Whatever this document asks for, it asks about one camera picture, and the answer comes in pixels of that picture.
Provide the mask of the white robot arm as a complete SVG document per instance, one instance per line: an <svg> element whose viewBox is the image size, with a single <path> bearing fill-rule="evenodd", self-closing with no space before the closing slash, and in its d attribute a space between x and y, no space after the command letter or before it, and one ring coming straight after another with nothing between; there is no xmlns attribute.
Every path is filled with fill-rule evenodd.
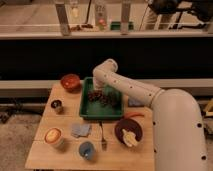
<svg viewBox="0 0 213 171"><path fill-rule="evenodd" d="M181 89L164 90L117 74L115 60L93 69L95 89L109 85L153 112L155 171L208 171L204 126L195 98Z"/></svg>

